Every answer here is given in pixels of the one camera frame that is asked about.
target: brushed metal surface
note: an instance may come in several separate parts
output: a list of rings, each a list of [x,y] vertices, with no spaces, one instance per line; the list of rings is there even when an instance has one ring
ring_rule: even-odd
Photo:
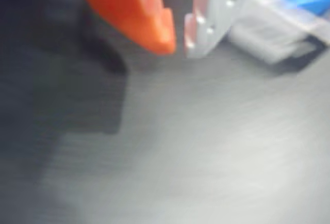
[[[173,56],[101,29],[128,64],[127,85],[70,52],[71,80],[49,93],[64,114],[43,99],[32,143],[1,156],[2,223],[329,223],[330,55],[281,77],[228,44],[185,60],[191,0],[164,1]],[[123,90],[121,127],[108,132]]]

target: orange plastic part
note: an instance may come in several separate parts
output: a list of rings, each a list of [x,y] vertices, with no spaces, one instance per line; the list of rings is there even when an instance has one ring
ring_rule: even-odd
[[[87,0],[99,15],[132,41],[156,54],[175,51],[171,9],[162,0]]]

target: hole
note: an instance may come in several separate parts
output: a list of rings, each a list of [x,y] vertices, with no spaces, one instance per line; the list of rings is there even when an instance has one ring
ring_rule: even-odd
[[[207,33],[213,34],[215,32],[216,26],[212,24],[210,27],[207,28]]]
[[[233,7],[236,4],[237,0],[227,0],[226,5],[228,7]]]

